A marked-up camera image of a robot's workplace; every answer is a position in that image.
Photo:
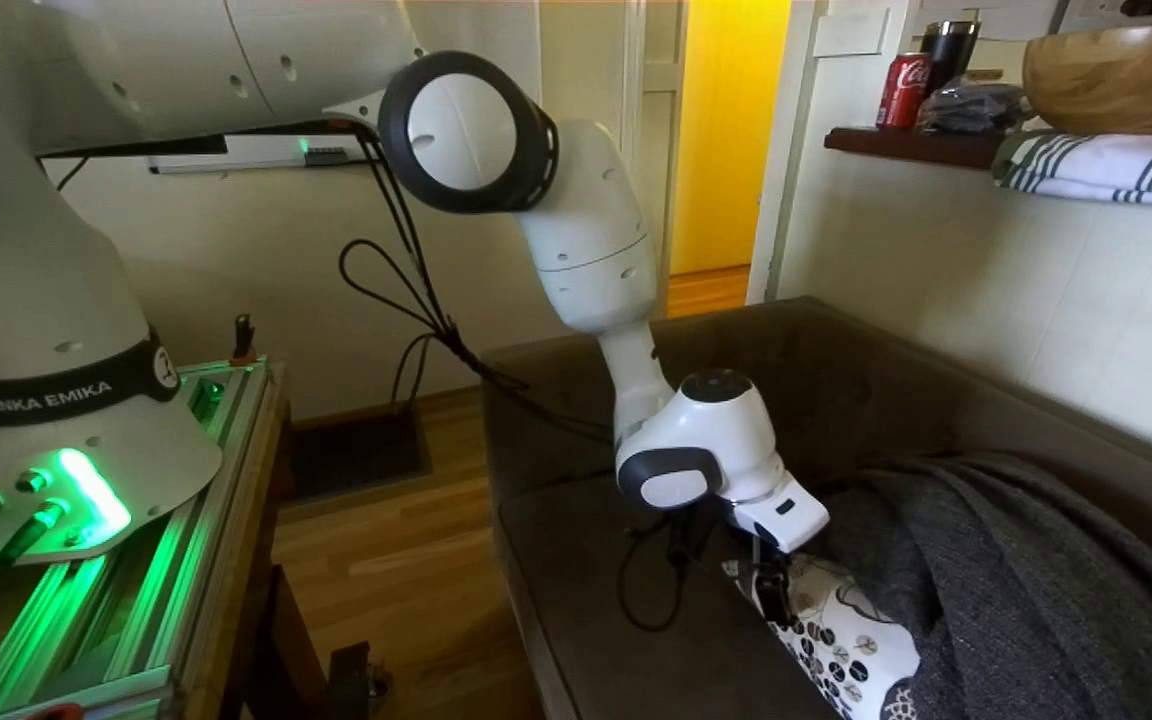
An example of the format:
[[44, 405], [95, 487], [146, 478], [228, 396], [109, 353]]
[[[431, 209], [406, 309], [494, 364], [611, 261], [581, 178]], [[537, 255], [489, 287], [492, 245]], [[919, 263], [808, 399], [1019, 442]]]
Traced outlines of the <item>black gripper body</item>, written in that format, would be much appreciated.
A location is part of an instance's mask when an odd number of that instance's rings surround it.
[[787, 626], [796, 621], [792, 596], [787, 596], [787, 557], [777, 549], [768, 533], [755, 533], [739, 559], [744, 590], [751, 596], [755, 613]]

